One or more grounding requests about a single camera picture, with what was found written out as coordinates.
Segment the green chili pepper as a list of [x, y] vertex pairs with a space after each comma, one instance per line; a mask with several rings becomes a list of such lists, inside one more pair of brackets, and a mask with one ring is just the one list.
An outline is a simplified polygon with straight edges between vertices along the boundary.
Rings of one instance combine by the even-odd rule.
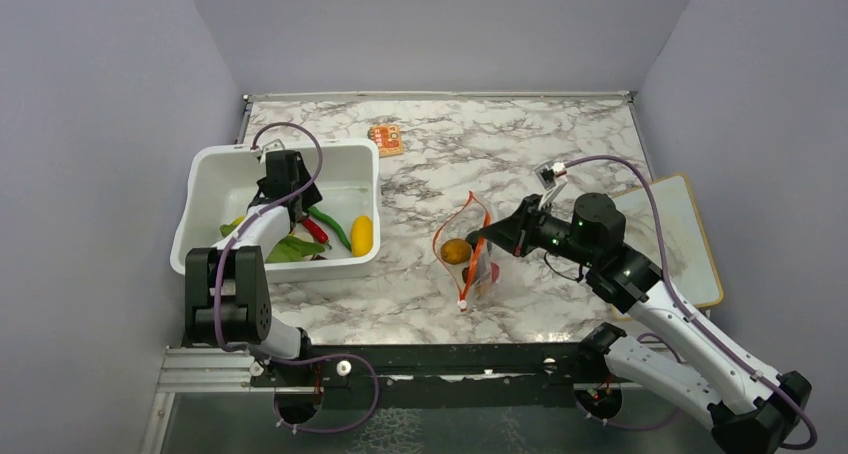
[[336, 222], [335, 219], [321, 212], [316, 206], [311, 206], [307, 210], [307, 218], [315, 221], [327, 234], [328, 232], [332, 232], [341, 245], [351, 252], [350, 240], [348, 239], [345, 230]]

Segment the brown kiwi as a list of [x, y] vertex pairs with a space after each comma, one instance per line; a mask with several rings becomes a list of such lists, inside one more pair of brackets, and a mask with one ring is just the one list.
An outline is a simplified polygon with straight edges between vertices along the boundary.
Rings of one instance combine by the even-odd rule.
[[439, 250], [440, 259], [448, 265], [459, 265], [469, 262], [474, 252], [464, 239], [452, 238], [444, 242]]

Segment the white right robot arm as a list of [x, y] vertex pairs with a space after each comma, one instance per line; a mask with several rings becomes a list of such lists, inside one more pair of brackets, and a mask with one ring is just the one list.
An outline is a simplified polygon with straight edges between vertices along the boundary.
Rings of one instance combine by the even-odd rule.
[[535, 249], [586, 268], [591, 291], [646, 326], [685, 359], [654, 354], [623, 329], [602, 323], [580, 343], [579, 372], [636, 382], [688, 413], [725, 453], [774, 453], [804, 424], [806, 450], [818, 441], [805, 412], [812, 386], [799, 372], [779, 373], [717, 328], [683, 298], [667, 273], [625, 243], [626, 218], [607, 195], [574, 204], [571, 221], [553, 216], [539, 195], [510, 216], [480, 229], [482, 239], [516, 257]]

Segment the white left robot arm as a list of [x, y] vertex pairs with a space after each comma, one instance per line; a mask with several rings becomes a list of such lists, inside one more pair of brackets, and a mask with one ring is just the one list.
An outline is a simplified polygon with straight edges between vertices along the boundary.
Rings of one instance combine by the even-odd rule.
[[185, 336], [277, 358], [279, 375], [298, 385], [313, 375], [315, 360], [305, 351], [305, 331], [274, 318], [265, 263], [322, 197], [299, 151], [272, 151], [264, 166], [244, 219], [215, 245], [186, 255]]

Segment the clear orange-zipper zip bag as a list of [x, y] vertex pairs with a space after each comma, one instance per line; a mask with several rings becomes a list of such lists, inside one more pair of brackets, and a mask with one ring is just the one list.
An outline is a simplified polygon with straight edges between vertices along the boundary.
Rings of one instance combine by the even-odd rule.
[[453, 295], [457, 310], [482, 307], [495, 295], [501, 278], [496, 247], [480, 236], [480, 230], [499, 219], [496, 210], [481, 196], [469, 191], [466, 200], [435, 229], [431, 248], [447, 281], [440, 288]]

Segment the dark green avocado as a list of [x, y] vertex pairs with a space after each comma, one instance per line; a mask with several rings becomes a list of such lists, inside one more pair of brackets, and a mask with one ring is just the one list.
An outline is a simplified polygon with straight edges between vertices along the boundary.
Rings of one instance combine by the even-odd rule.
[[464, 240], [473, 248], [477, 247], [479, 241], [483, 242], [483, 248], [486, 252], [490, 253], [492, 251], [492, 244], [486, 238], [481, 237], [478, 230], [470, 231], [464, 238]]

